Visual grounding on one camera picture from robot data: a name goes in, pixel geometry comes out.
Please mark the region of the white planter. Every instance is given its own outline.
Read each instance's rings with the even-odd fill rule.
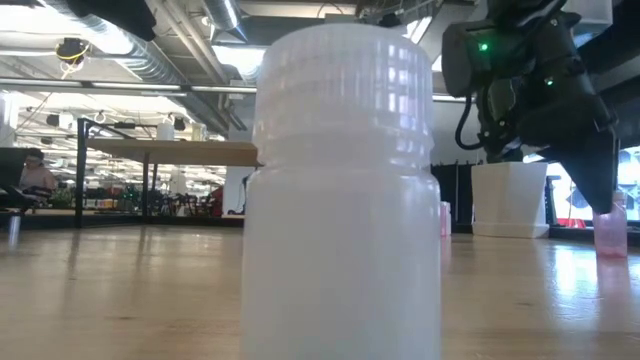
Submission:
[[[481,236],[538,238],[548,234],[545,163],[499,163],[472,169],[475,222]]]

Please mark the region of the person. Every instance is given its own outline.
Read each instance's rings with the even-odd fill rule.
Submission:
[[[31,148],[27,151],[19,187],[25,194],[37,194],[39,191],[51,194],[58,187],[56,178],[44,166],[44,153],[40,149]]]

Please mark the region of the plastic bottle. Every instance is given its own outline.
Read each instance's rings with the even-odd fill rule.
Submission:
[[[593,234],[596,254],[606,257],[627,257],[627,194],[618,191],[613,196],[609,214],[593,212]]]
[[[431,62],[322,25],[266,52],[248,186],[244,360],[440,359]]]

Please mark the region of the red object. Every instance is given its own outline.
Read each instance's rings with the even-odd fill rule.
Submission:
[[[222,212],[222,196],[224,193],[224,186],[213,190],[211,192],[211,202],[213,203],[212,216],[221,217]]]
[[[558,224],[574,229],[586,229],[587,225],[581,219],[558,219]]]

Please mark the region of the desk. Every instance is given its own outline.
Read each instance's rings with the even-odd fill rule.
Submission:
[[[16,256],[0,241],[3,359],[240,358],[242,229],[22,236]],[[638,359],[637,253],[599,261],[583,244],[453,239],[442,255],[443,360]]]
[[[147,221],[149,212],[149,164],[154,164],[151,189],[155,190],[158,164],[173,165],[218,165],[260,166],[258,150],[252,143],[234,141],[159,141],[159,140],[111,140],[86,139],[78,149],[86,146],[119,158],[141,162],[142,173],[142,217]],[[78,178],[84,182],[83,159],[78,161]],[[76,221],[81,226],[82,205],[76,200]]]
[[[242,219],[244,220],[244,215],[228,215],[228,214],[223,214],[222,215],[223,219]]]

